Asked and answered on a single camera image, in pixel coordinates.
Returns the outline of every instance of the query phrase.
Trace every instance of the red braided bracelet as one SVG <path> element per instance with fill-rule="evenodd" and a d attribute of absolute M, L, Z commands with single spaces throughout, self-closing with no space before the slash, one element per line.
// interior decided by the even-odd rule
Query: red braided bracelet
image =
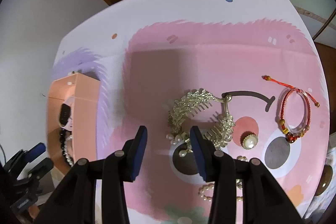
<path fill-rule="evenodd" d="M 282 83 L 282 82 L 279 82 L 279 81 L 276 81 L 274 79 L 272 79 L 270 76 L 268 75 L 265 75 L 262 77 L 263 79 L 267 80 L 267 81 L 272 81 L 272 82 L 275 82 L 275 83 L 278 83 L 280 85 L 283 85 L 287 88 L 289 88 L 290 90 L 285 94 L 285 96 L 283 97 L 283 100 L 282 100 L 282 104 L 281 104 L 281 110 L 280 110 L 280 120 L 278 122 L 282 132 L 286 135 L 286 140 L 289 142 L 289 143 L 293 143 L 297 140 L 297 138 L 300 138 L 300 137 L 303 137 L 305 135 L 305 133 L 309 130 L 309 125 L 310 125 L 310 114 L 311 114 L 311 111 L 310 111 L 310 103 L 309 103 L 309 99 L 308 97 L 310 97 L 310 99 L 314 102 L 314 105 L 316 107 L 319 107 L 320 104 L 319 102 L 317 102 L 315 100 L 315 98 L 310 95 L 308 92 L 305 92 L 303 90 L 300 90 L 298 88 L 295 88 L 293 87 L 292 85 L 288 85 L 288 84 L 285 84 L 285 83 Z M 288 97 L 294 92 L 296 91 L 298 94 L 300 94 L 303 98 L 303 101 L 304 101 L 304 104 L 305 104 L 305 108 L 306 108 L 306 112 L 307 112 L 307 115 L 306 117 L 304 118 L 304 126 L 299 129 L 299 130 L 294 130 L 294 129 L 290 129 L 289 126 L 287 126 L 286 124 L 286 121 L 284 119 L 284 110 L 285 110 L 285 104 L 286 104 L 286 101 L 288 99 Z"/>

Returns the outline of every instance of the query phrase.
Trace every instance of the table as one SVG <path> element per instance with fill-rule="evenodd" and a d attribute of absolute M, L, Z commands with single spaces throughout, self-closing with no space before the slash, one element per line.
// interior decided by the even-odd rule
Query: table
<path fill-rule="evenodd" d="M 63 38 L 53 78 L 72 70 L 101 81 L 99 159 L 120 149 L 139 125 L 148 129 L 140 174 L 125 183 L 131 223 L 206 223 L 210 202 L 198 197 L 203 180 L 192 157 L 176 158 L 181 143 L 171 146 L 165 139 L 173 101 L 200 88 L 217 97 L 237 90 L 275 96 L 268 112 L 263 100 L 233 97 L 229 109 L 236 126 L 224 151 L 234 158 L 260 158 L 299 213 L 307 210 L 324 165 L 329 102 L 316 48 L 289 0 L 123 0 Z M 284 87 L 262 75 L 306 90 L 320 102 L 320 108 L 312 104 L 309 132 L 291 145 L 276 123 Z M 219 103 L 186 126 L 208 128 L 216 111 L 221 112 Z M 296 126 L 303 113 L 301 97 L 293 95 L 286 118 Z M 252 150 L 239 143 L 247 131 L 259 139 Z M 239 203 L 238 223 L 241 213 Z"/>

